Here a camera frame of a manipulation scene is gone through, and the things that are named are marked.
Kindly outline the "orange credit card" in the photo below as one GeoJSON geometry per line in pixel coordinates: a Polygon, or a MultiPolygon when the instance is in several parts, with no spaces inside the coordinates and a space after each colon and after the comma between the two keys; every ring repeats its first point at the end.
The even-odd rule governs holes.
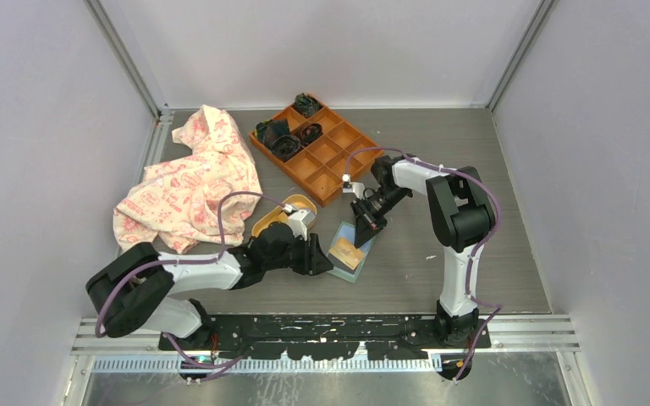
{"type": "Polygon", "coordinates": [[[338,268],[354,273],[365,260],[366,253],[356,248],[348,239],[339,237],[333,241],[328,256],[336,262],[338,268]]]}

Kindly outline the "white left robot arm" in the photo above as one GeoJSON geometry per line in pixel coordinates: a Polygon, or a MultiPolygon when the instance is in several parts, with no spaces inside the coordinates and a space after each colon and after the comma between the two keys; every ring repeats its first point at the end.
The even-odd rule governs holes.
{"type": "Polygon", "coordinates": [[[275,222],[219,254],[173,255],[138,243],[91,277],[85,290],[97,312],[97,337],[124,337],[139,329],[165,332],[193,349],[205,348],[213,328],[202,304],[178,300],[202,289],[248,288],[267,272],[314,277],[333,270],[315,233],[298,236],[275,222]]]}

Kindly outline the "green card holder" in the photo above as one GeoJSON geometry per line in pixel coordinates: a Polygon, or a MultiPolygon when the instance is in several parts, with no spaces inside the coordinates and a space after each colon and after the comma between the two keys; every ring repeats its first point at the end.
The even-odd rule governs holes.
{"type": "Polygon", "coordinates": [[[355,226],[342,222],[326,252],[326,258],[333,264],[333,269],[327,271],[327,274],[348,283],[355,283],[374,241],[375,239],[371,239],[361,247],[355,247],[355,226]]]}

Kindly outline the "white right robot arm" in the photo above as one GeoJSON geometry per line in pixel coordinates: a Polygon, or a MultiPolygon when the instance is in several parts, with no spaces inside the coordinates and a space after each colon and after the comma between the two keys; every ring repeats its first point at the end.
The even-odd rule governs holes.
{"type": "Polygon", "coordinates": [[[380,156],[371,166],[378,182],[372,192],[342,177],[343,191],[354,195],[355,247],[387,226],[387,214],[405,197],[427,197],[432,230],[444,250],[443,290],[437,301],[434,337],[454,348],[479,327],[479,309],[471,286],[481,250],[497,227],[496,205],[474,167],[436,166],[416,156],[380,156]]]}

